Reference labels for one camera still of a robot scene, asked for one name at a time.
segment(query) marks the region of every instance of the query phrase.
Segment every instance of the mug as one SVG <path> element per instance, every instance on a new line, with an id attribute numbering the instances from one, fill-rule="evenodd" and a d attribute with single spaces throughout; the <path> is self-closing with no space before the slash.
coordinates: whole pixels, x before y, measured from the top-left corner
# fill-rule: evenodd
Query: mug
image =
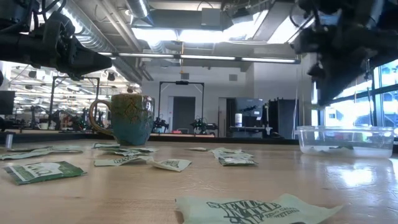
<path id="1" fill-rule="evenodd" d="M 37 127 L 39 127 L 40 130 L 47 130 L 49 128 L 49 124 L 48 123 L 40 123 L 37 125 Z"/>
<path id="2" fill-rule="evenodd" d="M 94 107 L 104 103 L 111 111 L 113 130 L 98 126 L 93 117 Z M 93 128 L 101 133 L 114 136 L 122 146 L 141 146 L 149 139 L 154 125 L 155 99 L 137 94 L 113 95 L 111 102 L 95 100 L 90 106 L 89 119 Z"/>

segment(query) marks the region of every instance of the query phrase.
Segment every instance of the robotic arm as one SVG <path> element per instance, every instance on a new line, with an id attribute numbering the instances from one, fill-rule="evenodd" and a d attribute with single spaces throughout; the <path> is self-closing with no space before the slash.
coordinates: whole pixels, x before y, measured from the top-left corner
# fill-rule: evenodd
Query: robotic arm
<path id="1" fill-rule="evenodd" d="M 45 17 L 49 9 L 42 6 L 39 12 L 37 0 L 0 0 L 0 60 L 26 63 L 36 68 L 52 67 L 74 80 L 112 67 L 110 58 L 85 48 L 73 35 L 75 27 L 61 14 L 66 2 L 63 0 L 61 7 L 40 26 L 37 15 Z M 29 32 L 32 17 L 35 29 Z"/>
<path id="2" fill-rule="evenodd" d="M 299 0 L 315 18 L 300 33 L 296 54 L 317 53 L 308 71 L 320 90 L 319 105 L 328 105 L 358 76 L 398 58 L 398 5 L 395 0 Z M 337 14 L 335 25 L 323 25 L 320 13 Z"/>

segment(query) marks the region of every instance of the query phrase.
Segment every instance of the wooden table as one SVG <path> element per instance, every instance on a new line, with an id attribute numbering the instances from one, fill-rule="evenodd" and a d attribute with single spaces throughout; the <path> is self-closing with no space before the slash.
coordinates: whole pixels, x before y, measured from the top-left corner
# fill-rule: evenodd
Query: wooden table
<path id="1" fill-rule="evenodd" d="M 345 205 L 325 223 L 398 222 L 396 159 L 311 157 L 303 155 L 298 146 L 148 142 L 159 149 L 154 154 L 157 160 L 192 161 L 178 173 L 145 163 L 94 167 L 94 158 L 118 158 L 90 149 L 94 142 L 98 141 L 48 143 L 78 144 L 86 149 L 84 154 L 0 162 L 0 166 L 9 166 L 68 161 L 88 172 L 83 177 L 17 186 L 1 171 L 1 223 L 182 223 L 181 214 L 175 211 L 178 196 L 269 201 L 284 193 L 322 207 Z M 259 164 L 222 167 L 212 153 L 183 150 L 188 147 L 244 149 Z"/>

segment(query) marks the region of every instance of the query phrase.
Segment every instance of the clear plastic tub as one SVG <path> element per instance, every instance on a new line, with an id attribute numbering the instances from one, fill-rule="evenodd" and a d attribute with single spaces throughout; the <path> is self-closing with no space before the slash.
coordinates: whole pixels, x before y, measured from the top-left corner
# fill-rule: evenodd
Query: clear plastic tub
<path id="1" fill-rule="evenodd" d="M 394 143 L 392 128 L 301 126 L 297 134 L 301 151 L 316 156 L 390 158 Z"/>

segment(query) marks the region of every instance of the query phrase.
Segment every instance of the doorway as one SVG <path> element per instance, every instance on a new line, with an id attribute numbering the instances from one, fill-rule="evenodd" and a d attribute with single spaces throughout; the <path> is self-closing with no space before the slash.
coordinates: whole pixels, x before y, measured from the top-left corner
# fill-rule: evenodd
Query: doorway
<path id="1" fill-rule="evenodd" d="M 173 129 L 193 134 L 190 125 L 195 120 L 195 97 L 175 96 L 173 103 Z"/>

